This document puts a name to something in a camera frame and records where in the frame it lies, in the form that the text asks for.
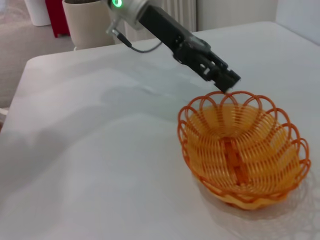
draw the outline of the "floor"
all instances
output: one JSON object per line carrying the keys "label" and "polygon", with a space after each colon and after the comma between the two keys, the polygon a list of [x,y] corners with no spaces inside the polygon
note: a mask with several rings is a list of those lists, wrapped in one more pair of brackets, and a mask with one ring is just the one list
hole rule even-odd
{"label": "floor", "polygon": [[0,108],[10,106],[29,59],[73,48],[71,38],[55,38],[51,26],[33,26],[24,0],[0,0]]}

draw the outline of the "cable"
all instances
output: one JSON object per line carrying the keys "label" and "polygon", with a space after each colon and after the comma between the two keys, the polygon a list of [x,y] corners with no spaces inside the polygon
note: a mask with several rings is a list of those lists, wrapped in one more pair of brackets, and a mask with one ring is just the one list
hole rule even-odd
{"label": "cable", "polygon": [[122,43],[124,43],[128,48],[132,49],[133,51],[136,51],[137,53],[140,54],[147,54],[151,53],[152,51],[156,50],[158,47],[161,46],[162,42],[158,43],[156,46],[149,50],[139,50],[136,49],[135,47],[132,46],[132,43],[121,33],[119,32],[116,28],[112,30],[112,33],[119,39]]}

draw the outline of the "table surface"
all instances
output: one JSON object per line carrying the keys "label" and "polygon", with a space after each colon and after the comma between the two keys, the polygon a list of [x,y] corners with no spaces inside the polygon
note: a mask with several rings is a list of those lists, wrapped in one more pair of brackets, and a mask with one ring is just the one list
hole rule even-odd
{"label": "table surface", "polygon": [[0,136],[0,240],[320,239],[320,47],[271,22],[197,36],[242,77],[235,90],[270,97],[309,141],[312,171],[300,188],[250,212],[197,185],[177,113],[216,89],[165,46],[40,56]]}

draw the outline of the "woven plastic basket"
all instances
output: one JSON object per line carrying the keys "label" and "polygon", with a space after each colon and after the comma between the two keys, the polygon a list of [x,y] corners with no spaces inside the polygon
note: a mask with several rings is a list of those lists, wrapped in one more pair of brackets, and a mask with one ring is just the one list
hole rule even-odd
{"label": "woven plastic basket", "polygon": [[245,91],[192,100],[178,114],[178,137],[193,175],[244,210],[283,201],[311,166],[308,143],[286,112]]}

